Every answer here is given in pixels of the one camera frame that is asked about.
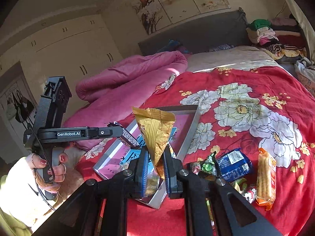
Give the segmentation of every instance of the screw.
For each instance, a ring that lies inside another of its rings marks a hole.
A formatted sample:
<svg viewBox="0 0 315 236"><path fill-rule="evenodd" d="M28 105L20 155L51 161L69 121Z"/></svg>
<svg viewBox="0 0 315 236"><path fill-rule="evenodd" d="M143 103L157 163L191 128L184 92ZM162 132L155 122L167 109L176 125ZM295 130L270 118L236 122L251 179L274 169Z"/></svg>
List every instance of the screw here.
<svg viewBox="0 0 315 236"><path fill-rule="evenodd" d="M215 181L218 185L224 186L225 185L225 180L223 178L217 178Z"/></svg>
<svg viewBox="0 0 315 236"><path fill-rule="evenodd" d="M181 176L187 176L188 175L188 170L180 170L179 172L178 172Z"/></svg>
<svg viewBox="0 0 315 236"><path fill-rule="evenodd" d="M93 185L93 184L95 184L95 183L96 183L96 180L95 180L94 178L90 178L90 179L88 179L88 180L86 181L86 184L89 185L89 186L91 186L91 185Z"/></svg>
<svg viewBox="0 0 315 236"><path fill-rule="evenodd" d="M131 175L132 175L132 170L124 170L124 171L122 172L122 174L123 174L124 176L131 176Z"/></svg>

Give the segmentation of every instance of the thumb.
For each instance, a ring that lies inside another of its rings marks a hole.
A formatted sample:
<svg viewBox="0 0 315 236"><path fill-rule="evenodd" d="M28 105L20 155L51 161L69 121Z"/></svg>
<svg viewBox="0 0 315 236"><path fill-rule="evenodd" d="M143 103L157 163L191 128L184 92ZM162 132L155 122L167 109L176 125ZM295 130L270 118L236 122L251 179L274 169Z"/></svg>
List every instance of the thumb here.
<svg viewBox="0 0 315 236"><path fill-rule="evenodd" d="M29 156L27 156L26 162L31 169L34 169L34 168L42 169L46 167L47 165L47 161L40 158L37 154L30 154Z"/></svg>

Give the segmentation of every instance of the pink blanket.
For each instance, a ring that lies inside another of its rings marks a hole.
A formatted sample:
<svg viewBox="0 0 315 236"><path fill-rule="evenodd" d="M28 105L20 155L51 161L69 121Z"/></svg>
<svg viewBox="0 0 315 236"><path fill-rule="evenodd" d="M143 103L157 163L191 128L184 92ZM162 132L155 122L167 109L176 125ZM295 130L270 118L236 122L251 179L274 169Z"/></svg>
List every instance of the pink blanket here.
<svg viewBox="0 0 315 236"><path fill-rule="evenodd" d="M122 120L141 106L155 87L179 75L187 68L187 59L179 51L151 56L131 56L76 86L78 96L91 104L78 110L64 127L106 127L108 122ZM101 139L78 141L77 146L89 150Z"/></svg>

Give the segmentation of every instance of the yellow flower pattern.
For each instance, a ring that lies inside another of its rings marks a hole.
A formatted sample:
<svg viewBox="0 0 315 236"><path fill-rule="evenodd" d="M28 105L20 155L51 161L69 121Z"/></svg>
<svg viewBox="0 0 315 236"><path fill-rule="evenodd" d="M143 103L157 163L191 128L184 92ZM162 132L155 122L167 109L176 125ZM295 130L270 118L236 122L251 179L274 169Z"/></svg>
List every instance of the yellow flower pattern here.
<svg viewBox="0 0 315 236"><path fill-rule="evenodd" d="M297 172L297 166L292 166L290 171L292 171L293 173L296 173Z"/></svg>
<svg viewBox="0 0 315 236"><path fill-rule="evenodd" d="M216 151L216 154L215 154L215 156L217 156L218 155L218 153L220 152L220 146L218 146L218 145L215 145L215 146L213 146L213 148L211 148L211 150L210 150L212 153L214 152L214 151Z"/></svg>
<svg viewBox="0 0 315 236"><path fill-rule="evenodd" d="M301 169L304 168L305 161L303 159L302 160L298 160L296 163L297 163L297 167L298 168L301 168Z"/></svg>
<svg viewBox="0 0 315 236"><path fill-rule="evenodd" d="M219 130L218 133L219 133L219 136L222 136L222 137L226 136L225 130Z"/></svg>
<svg viewBox="0 0 315 236"><path fill-rule="evenodd" d="M257 68L251 69L250 72L258 74Z"/></svg>
<svg viewBox="0 0 315 236"><path fill-rule="evenodd" d="M191 95L192 92L191 91L187 91L187 92L182 92L182 96L185 97L185 96L188 96L188 95Z"/></svg>
<svg viewBox="0 0 315 236"><path fill-rule="evenodd" d="M220 75L223 74L223 71L224 71L226 76L228 76L229 75L228 73L231 72L231 68L228 68L228 67L218 67L217 69L220 72L219 73Z"/></svg>
<svg viewBox="0 0 315 236"><path fill-rule="evenodd" d="M264 93L264 95L261 98L265 100L265 103L268 106L273 106L273 104L276 103L275 106L281 110L283 109L283 105L287 104L285 100L279 100L278 96L271 97L269 93Z"/></svg>
<svg viewBox="0 0 315 236"><path fill-rule="evenodd" d="M230 138L232 138L232 137L236 136L235 131L232 129L230 129L228 131L219 130L218 133L219 133L219 136L222 136L222 137L229 136Z"/></svg>
<svg viewBox="0 0 315 236"><path fill-rule="evenodd" d="M300 176L297 178L297 182L299 182L300 184L303 184L303 181L304 181L304 175L300 175Z"/></svg>
<svg viewBox="0 0 315 236"><path fill-rule="evenodd" d="M306 154L307 156L310 155L310 151L305 143L301 144L300 150L302 151L302 153Z"/></svg>

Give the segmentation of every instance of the red nail polish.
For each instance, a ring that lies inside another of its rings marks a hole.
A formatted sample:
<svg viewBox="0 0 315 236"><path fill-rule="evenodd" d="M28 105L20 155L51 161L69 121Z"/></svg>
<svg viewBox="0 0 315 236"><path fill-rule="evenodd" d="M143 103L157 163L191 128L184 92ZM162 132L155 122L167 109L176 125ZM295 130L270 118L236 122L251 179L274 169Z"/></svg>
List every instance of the red nail polish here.
<svg viewBox="0 0 315 236"><path fill-rule="evenodd" d="M47 165L47 161L45 161L45 160L43 160L43 159L40 160L40 163L41 163L42 165L45 165L45 166Z"/></svg>

